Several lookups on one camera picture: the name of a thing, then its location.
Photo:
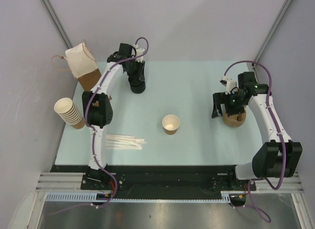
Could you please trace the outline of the brown paper cup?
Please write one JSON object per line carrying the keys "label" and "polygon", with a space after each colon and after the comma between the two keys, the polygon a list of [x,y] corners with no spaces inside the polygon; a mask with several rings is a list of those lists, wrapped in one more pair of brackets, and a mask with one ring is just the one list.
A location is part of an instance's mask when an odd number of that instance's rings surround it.
{"label": "brown paper cup", "polygon": [[175,115],[167,115],[162,120],[162,127],[166,134],[173,135],[180,126],[180,119]]}

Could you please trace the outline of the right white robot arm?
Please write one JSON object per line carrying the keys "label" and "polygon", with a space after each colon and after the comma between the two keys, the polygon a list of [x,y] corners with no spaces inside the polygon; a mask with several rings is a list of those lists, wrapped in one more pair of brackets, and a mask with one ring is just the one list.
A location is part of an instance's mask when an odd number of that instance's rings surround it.
{"label": "right white robot arm", "polygon": [[253,72],[243,72],[237,80],[222,76],[220,81],[224,92],[213,94],[212,118],[233,117],[245,113],[246,108],[253,113],[257,122],[262,147],[247,164],[238,164],[235,173],[227,177],[227,185],[239,190],[245,180],[292,177],[302,154],[302,145],[294,142],[287,134],[276,113],[270,87],[259,84]]}

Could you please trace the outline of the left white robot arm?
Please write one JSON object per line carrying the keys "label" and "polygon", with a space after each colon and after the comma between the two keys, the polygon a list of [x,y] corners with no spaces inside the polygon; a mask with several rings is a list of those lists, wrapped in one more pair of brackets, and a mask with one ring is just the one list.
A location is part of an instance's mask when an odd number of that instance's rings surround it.
{"label": "left white robot arm", "polygon": [[108,125],[113,119],[110,103],[112,90],[118,79],[126,73],[132,92],[140,94],[145,91],[144,55],[146,48],[137,44],[121,43],[119,50],[107,58],[106,69],[99,81],[90,91],[82,93],[82,105],[87,127],[91,131],[91,158],[89,168],[100,170],[107,165],[103,151]]}

